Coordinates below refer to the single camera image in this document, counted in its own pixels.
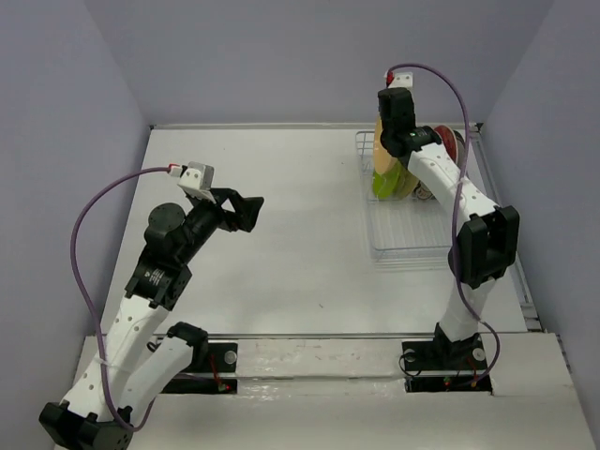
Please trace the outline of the plain yellow plate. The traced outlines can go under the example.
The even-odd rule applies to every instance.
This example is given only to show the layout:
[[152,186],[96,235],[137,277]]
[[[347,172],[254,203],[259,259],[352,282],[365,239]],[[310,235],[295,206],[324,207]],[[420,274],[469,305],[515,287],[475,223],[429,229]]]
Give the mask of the plain yellow plate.
[[373,137],[373,169],[379,175],[389,173],[396,165],[398,160],[392,157],[382,144],[383,123],[380,117],[377,118],[374,137]]

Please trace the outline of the beige plate with bird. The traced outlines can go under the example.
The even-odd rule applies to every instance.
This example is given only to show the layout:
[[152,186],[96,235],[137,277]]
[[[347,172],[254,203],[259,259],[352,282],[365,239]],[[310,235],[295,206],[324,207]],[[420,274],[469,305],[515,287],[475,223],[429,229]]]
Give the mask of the beige plate with bird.
[[413,193],[418,184],[418,178],[401,166],[395,189],[396,197],[399,200],[405,199]]

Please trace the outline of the red plate with teal flower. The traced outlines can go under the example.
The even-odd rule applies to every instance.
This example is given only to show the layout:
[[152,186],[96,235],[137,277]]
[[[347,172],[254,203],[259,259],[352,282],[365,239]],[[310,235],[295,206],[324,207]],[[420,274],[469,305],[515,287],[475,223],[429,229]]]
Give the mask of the red plate with teal flower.
[[434,131],[441,137],[442,144],[448,156],[455,162],[458,162],[458,139],[453,129],[447,125],[438,125]]

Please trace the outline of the lime green plate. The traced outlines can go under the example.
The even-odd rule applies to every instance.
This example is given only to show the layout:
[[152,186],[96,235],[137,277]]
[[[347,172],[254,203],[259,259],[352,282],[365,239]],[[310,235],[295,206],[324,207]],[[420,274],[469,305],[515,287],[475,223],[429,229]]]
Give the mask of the lime green plate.
[[396,194],[403,180],[403,167],[398,164],[385,173],[374,171],[371,177],[372,193],[379,200],[388,199]]

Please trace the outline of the small green red rimmed plate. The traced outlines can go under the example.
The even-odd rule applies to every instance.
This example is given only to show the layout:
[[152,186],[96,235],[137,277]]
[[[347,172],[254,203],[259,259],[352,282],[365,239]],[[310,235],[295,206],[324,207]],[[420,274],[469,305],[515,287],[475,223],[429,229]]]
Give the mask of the small green red rimmed plate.
[[457,166],[461,169],[467,159],[467,148],[463,136],[455,129],[453,132],[457,141]]

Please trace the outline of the large green rimmed lettered plate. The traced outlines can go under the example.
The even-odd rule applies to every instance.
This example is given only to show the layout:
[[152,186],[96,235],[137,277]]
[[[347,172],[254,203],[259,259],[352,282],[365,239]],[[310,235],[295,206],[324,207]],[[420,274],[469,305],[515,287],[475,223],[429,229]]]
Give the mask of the large green rimmed lettered plate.
[[421,183],[413,191],[413,196],[419,201],[428,201],[433,198],[432,192]]

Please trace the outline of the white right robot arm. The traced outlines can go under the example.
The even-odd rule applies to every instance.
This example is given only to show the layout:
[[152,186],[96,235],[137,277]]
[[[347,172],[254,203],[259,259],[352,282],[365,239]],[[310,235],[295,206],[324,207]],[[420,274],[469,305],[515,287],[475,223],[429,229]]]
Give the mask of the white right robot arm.
[[433,128],[417,126],[407,88],[387,87],[378,101],[382,147],[452,217],[448,264],[456,281],[434,338],[418,343],[413,356],[451,368],[472,354],[488,295],[515,262],[520,217],[514,207],[500,207],[461,173]]

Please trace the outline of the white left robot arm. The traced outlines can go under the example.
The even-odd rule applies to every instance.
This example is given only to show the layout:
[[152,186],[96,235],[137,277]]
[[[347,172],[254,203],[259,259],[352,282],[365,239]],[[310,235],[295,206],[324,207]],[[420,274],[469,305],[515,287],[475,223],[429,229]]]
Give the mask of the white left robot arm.
[[145,246],[110,330],[99,335],[97,353],[80,379],[60,401],[44,406],[39,422],[55,444],[127,448],[163,388],[183,370],[205,364],[208,335],[186,322],[173,325],[154,352],[140,358],[188,285],[192,258],[216,230],[251,232],[264,199],[230,188],[188,199],[188,212],[172,202],[151,211]]

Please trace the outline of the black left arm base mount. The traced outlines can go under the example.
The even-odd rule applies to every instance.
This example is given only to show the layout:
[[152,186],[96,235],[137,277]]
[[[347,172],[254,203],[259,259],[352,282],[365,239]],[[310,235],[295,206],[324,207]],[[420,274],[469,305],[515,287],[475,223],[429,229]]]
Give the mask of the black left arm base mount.
[[238,344],[209,341],[206,351],[195,351],[192,362],[162,389],[169,395],[235,395]]

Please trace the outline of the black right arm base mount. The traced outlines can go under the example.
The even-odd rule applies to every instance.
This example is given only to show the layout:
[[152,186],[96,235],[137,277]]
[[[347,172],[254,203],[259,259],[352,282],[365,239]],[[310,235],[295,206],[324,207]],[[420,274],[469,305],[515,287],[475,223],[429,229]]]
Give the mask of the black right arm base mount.
[[432,340],[405,341],[398,366],[409,394],[493,392],[489,376],[483,377],[488,361],[480,339],[449,359],[434,352]]

